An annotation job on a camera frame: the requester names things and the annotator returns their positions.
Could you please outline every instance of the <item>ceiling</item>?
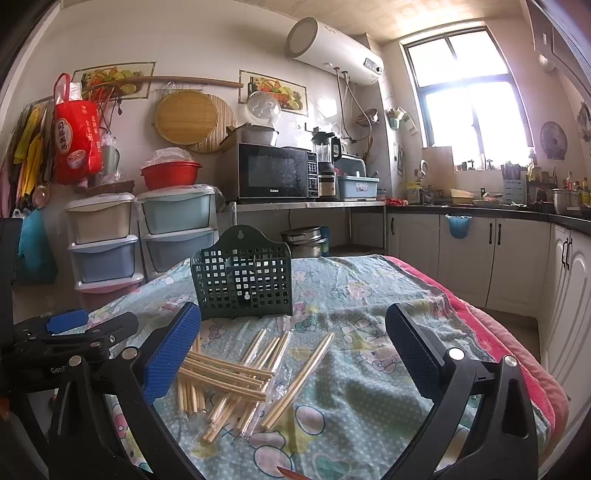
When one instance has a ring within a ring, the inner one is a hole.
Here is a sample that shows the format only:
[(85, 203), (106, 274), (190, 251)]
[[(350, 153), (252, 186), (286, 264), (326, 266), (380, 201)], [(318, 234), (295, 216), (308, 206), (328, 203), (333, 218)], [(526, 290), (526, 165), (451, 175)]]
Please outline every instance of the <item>ceiling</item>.
[(519, 0), (238, 0), (348, 35), (368, 33), (378, 43), (425, 28), (485, 17), (522, 17)]

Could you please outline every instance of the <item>water heater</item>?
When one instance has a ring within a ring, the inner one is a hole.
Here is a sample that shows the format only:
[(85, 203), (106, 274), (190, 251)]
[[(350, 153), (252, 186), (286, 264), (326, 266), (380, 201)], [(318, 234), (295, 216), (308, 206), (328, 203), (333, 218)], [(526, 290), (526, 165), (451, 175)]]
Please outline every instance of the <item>water heater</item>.
[(375, 83), (384, 72), (382, 59), (344, 33), (312, 17), (296, 23), (285, 42), (285, 54), (336, 74), (349, 72), (352, 82), (359, 85)]

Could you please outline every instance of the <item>cutting board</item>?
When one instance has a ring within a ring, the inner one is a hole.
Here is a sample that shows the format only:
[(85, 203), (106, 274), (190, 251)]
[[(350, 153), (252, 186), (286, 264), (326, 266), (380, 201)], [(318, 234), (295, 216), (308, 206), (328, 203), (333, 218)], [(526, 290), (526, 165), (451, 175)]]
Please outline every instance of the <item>cutting board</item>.
[(427, 162), (428, 173), (423, 185), (433, 185), (433, 190), (443, 190), (449, 197), (450, 189), (456, 188), (456, 169), (453, 165), (451, 147), (423, 148), (423, 160)]
[(207, 97), (217, 109), (217, 125), (204, 140), (189, 146), (189, 150), (198, 153), (217, 152), (227, 136), (226, 127), (236, 128), (236, 115), (230, 106), (215, 95), (207, 94)]
[(217, 125), (217, 109), (209, 96), (194, 90), (167, 95), (156, 109), (156, 130), (176, 145), (193, 145)]

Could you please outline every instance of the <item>window frame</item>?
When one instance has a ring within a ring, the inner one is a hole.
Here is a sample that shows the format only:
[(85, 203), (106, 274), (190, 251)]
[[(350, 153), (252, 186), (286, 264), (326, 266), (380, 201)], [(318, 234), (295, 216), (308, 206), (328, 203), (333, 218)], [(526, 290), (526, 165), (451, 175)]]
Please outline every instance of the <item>window frame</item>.
[[(458, 35), (463, 35), (466, 33), (474, 33), (474, 32), (486, 32), (491, 39), (492, 44), (495, 46), (497, 52), (501, 56), (503, 63), (507, 69), (507, 73), (501, 73), (496, 75), (484, 75), (480, 77), (472, 77), (467, 79), (459, 79), (459, 80), (452, 80), (450, 82), (443, 82), (443, 83), (436, 83), (434, 85), (427, 85), (424, 87), (419, 86), (417, 75), (415, 73), (414, 65), (413, 65), (413, 58), (409, 52), (409, 49), (416, 47), (418, 45), (422, 45), (425, 43), (429, 43), (435, 40), (444, 39), (447, 43), (447, 48), (449, 48), (453, 58), (457, 61), (456, 51), (454, 50), (452, 43), (450, 41), (450, 37), (455, 37)], [(507, 82), (511, 85), (513, 89), (513, 93), (515, 95), (515, 100), (517, 101), (517, 108), (519, 109), (519, 114), (521, 115), (521, 122), (523, 123), (523, 127), (525, 130), (525, 140), (529, 147), (534, 146), (534, 142), (531, 136), (531, 128), (530, 122), (527, 118), (527, 114), (525, 112), (525, 107), (523, 105), (523, 100), (521, 99), (521, 95), (519, 94), (519, 90), (517, 88), (517, 83), (513, 78), (513, 74), (511, 73), (511, 69), (509, 68), (509, 64), (505, 56), (503, 55), (501, 49), (497, 45), (495, 39), (493, 38), (490, 30), (488, 27), (473, 27), (473, 28), (466, 28), (464, 30), (456, 30), (447, 33), (441, 33), (439, 35), (434, 35), (433, 37), (424, 38), (422, 40), (417, 40), (415, 42), (410, 42), (404, 46), (404, 54), (406, 55), (408, 65), (410, 67), (410, 73), (413, 77), (415, 91), (417, 92), (418, 98), (418, 107), (421, 111), (421, 116), (423, 117), (423, 125), (425, 129), (425, 136), (427, 137), (427, 146), (431, 147), (434, 144), (434, 135), (433, 135), (433, 126), (431, 125), (431, 117), (429, 114), (429, 109), (427, 107), (427, 95), (434, 92), (440, 92), (442, 90), (447, 90), (451, 88), (466, 88), (470, 85), (474, 85), (475, 83), (493, 83), (493, 82)], [(478, 122), (478, 116), (476, 114), (476, 109), (474, 108), (474, 104), (470, 95), (468, 95), (468, 101), (470, 102), (470, 107), (472, 108), (472, 118), (473, 118), (473, 127), (476, 132), (476, 138), (478, 139), (478, 149), (481, 154), (485, 154), (484, 151), (484, 143), (482, 141), (482, 132), (480, 130), (480, 123)]]

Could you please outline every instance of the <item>fruit painting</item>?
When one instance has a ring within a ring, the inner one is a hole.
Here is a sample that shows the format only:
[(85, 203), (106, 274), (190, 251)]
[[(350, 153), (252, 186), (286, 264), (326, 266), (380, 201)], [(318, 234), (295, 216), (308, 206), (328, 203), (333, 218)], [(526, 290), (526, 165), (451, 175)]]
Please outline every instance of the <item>fruit painting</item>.
[(240, 103), (246, 103), (254, 92), (267, 92), (277, 99), (284, 112), (308, 115), (308, 94), (302, 85), (244, 70), (240, 70), (240, 82)]
[(115, 94), (123, 100), (148, 98), (150, 83), (143, 77), (154, 74), (156, 62), (117, 63), (76, 70), (72, 82), (82, 84), (85, 100), (100, 102)]

